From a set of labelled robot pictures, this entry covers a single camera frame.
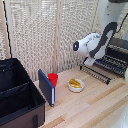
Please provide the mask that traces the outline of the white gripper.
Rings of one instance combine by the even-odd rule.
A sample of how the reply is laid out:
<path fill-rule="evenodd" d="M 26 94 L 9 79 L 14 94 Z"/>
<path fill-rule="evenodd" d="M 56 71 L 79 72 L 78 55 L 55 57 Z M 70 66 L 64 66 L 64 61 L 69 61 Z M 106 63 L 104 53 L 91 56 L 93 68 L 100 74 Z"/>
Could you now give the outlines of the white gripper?
<path fill-rule="evenodd" d="M 84 64 L 86 66 L 92 66 L 94 64 L 95 60 L 93 58 L 88 57 L 85 61 Z"/>

